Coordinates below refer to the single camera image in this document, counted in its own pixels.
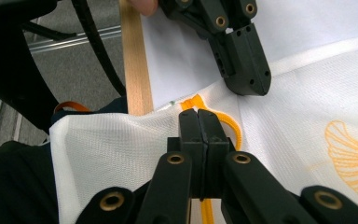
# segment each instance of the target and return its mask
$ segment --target black plastic part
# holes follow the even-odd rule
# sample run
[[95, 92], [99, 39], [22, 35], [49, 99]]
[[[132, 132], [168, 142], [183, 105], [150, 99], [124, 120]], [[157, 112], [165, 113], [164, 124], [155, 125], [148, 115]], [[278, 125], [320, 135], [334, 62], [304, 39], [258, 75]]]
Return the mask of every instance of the black plastic part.
[[[160, 0], [171, 20], [179, 20], [208, 39], [227, 87], [238, 95], [266, 95], [271, 73], [251, 18], [255, 0]], [[226, 34], [226, 29], [234, 32]]]
[[179, 114], [180, 150], [187, 153], [192, 165], [192, 198], [204, 197], [207, 146], [202, 140], [199, 117], [193, 109]]
[[222, 195], [221, 210], [227, 224], [250, 224], [231, 187], [226, 184]]
[[228, 153], [225, 177], [252, 223], [317, 223], [252, 154]]
[[168, 152], [160, 157], [136, 224], [188, 223], [191, 165], [191, 158], [184, 152]]
[[180, 151], [180, 138], [168, 137], [167, 139], [167, 152]]
[[231, 69], [225, 64], [222, 66], [227, 70], [225, 82], [228, 88], [238, 95], [266, 95], [271, 74], [254, 24], [225, 35], [225, 50], [231, 59], [232, 71], [235, 71], [230, 74]]
[[98, 61], [100, 61], [104, 72], [109, 78], [109, 81], [112, 83], [118, 94], [125, 95], [126, 88], [117, 76], [117, 72], [109, 59], [109, 55], [106, 52], [103, 41], [101, 40], [100, 34], [95, 26], [94, 19], [92, 18], [87, 0], [72, 0], [72, 5], [76, 10], [76, 14], [81, 25], [83, 26], [84, 32], [89, 39]]
[[33, 23], [31, 21], [23, 23], [21, 27], [23, 30], [29, 31], [37, 35], [41, 35], [43, 37], [52, 40], [64, 40], [76, 36], [76, 33], [71, 33], [71, 34], [61, 33], [55, 30], [51, 30], [47, 27], [38, 25], [36, 23]]
[[232, 151], [237, 151], [234, 147], [234, 144], [232, 143], [231, 141], [231, 138], [227, 138], [228, 139], [228, 143], [229, 143], [229, 151], [232, 152]]
[[149, 188], [150, 181], [143, 184], [140, 188], [133, 192], [135, 195], [135, 204], [132, 207], [131, 213], [129, 218], [127, 219], [128, 224], [135, 223], [136, 219], [138, 218], [138, 212], [141, 210], [142, 203], [144, 202], [145, 195], [147, 193], [147, 189]]
[[0, 99], [48, 133], [58, 102], [40, 75], [19, 25], [0, 31]]
[[223, 164], [229, 152], [229, 142], [217, 116], [207, 110], [199, 110], [203, 142], [207, 145], [205, 170], [205, 197], [221, 198], [225, 178]]
[[[110, 197], [110, 199], [116, 200], [117, 202], [119, 200], [123, 200], [123, 203], [121, 206], [118, 206], [114, 210], [105, 211], [101, 208], [100, 204], [103, 197], [105, 197], [109, 193], [119, 193], [120, 195], [122, 195], [122, 199], [119, 199], [115, 196]], [[108, 200], [106, 200], [106, 202], [108, 204], [117, 203], [115, 201], [109, 202]], [[118, 187], [104, 189], [98, 192], [94, 197], [92, 197], [91, 201], [87, 204], [86, 208], [77, 218], [76, 224], [127, 223], [134, 203], [134, 194], [128, 189]]]
[[299, 201], [319, 223], [358, 223], [358, 206], [333, 189], [307, 187], [301, 191]]

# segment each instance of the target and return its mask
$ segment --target black cable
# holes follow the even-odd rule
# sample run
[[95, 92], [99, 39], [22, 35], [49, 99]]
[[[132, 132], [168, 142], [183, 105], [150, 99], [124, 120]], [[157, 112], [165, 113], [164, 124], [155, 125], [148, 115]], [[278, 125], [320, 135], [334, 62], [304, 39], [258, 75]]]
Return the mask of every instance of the black cable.
[[103, 41], [101, 40], [100, 34], [98, 33], [97, 27], [95, 26], [94, 19], [92, 18], [87, 0], [72, 0], [72, 5], [76, 10], [76, 14], [80, 20], [81, 25], [83, 26], [84, 32], [86, 33], [86, 36], [91, 43], [92, 49], [100, 61], [107, 77], [118, 94], [126, 95], [126, 88], [124, 87], [120, 78], [117, 76], [115, 68], [109, 59], [109, 56], [103, 45]]
[[76, 33], [71, 33], [71, 34], [66, 34], [66, 33], [61, 33], [59, 31], [55, 31], [55, 30], [51, 30], [47, 27], [38, 25], [36, 23], [33, 23], [31, 21], [27, 21], [26, 23], [23, 23], [21, 25], [21, 28], [29, 31], [31, 33], [37, 34], [37, 35], [42, 35], [46, 38], [49, 39], [53, 39], [53, 40], [64, 40], [67, 39], [69, 37], [74, 37], [76, 36]]

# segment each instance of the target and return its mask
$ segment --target orange thread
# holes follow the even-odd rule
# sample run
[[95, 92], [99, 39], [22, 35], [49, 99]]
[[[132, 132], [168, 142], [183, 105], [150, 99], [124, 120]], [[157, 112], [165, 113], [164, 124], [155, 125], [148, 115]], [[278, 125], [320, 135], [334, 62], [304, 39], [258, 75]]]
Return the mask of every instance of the orange thread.
[[205, 199], [201, 202], [201, 215], [203, 224], [214, 224], [211, 199]]
[[358, 140], [348, 134], [346, 124], [339, 120], [327, 125], [324, 137], [338, 175], [358, 194]]
[[224, 122], [226, 125], [228, 125], [235, 133], [235, 136], [237, 138], [237, 142], [235, 144], [235, 148], [237, 150], [240, 150], [241, 143], [242, 143], [242, 134], [241, 134], [241, 127], [238, 125], [238, 123], [230, 117], [228, 114], [225, 114], [223, 112], [215, 111], [210, 108], [208, 108], [205, 103], [203, 102], [200, 95], [195, 95], [193, 98], [185, 100], [181, 103], [181, 107], [183, 110], [187, 110], [193, 107], [197, 107], [199, 109], [209, 110], [215, 113], [217, 118]]

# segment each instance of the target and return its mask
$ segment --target dark fabric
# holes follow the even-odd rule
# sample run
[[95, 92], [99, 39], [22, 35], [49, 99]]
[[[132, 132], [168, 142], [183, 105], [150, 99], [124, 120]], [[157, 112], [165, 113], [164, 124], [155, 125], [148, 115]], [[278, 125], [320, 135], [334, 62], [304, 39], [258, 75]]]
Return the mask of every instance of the dark fabric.
[[106, 114], [106, 113], [128, 114], [129, 110], [127, 106], [127, 97], [126, 96], [119, 97], [114, 101], [112, 101], [109, 105], [106, 105], [105, 107], [93, 112], [60, 110], [51, 117], [51, 124], [54, 124], [55, 122], [57, 122], [58, 120], [62, 119], [67, 115], [89, 115], [89, 114]]
[[[92, 113], [127, 113], [121, 97]], [[61, 111], [52, 121], [69, 114]], [[0, 224], [58, 223], [58, 204], [50, 145], [30, 147], [6, 142], [0, 147]]]

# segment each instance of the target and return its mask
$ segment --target white fabric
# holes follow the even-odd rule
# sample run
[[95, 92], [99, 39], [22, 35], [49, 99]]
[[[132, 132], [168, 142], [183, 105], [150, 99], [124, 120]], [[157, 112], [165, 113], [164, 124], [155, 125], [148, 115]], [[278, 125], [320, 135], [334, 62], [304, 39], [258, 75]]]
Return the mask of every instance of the white fabric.
[[[358, 191], [335, 169], [336, 155], [328, 154], [325, 136], [328, 124], [340, 120], [358, 140], [358, 1], [298, 2], [257, 1], [255, 23], [273, 75], [264, 97], [229, 91], [209, 46], [191, 29], [161, 12], [143, 18], [154, 103], [178, 103], [175, 99], [198, 92], [208, 107], [240, 124], [241, 149], [255, 154], [287, 189], [298, 194], [319, 184], [358, 203]], [[150, 179], [166, 151], [166, 138], [178, 134], [180, 111], [174, 104], [142, 117], [104, 114], [58, 121], [50, 136], [60, 222], [74, 223], [102, 189], [134, 190]], [[219, 207], [213, 202], [215, 223], [224, 220]], [[192, 220], [200, 223], [195, 204]]]

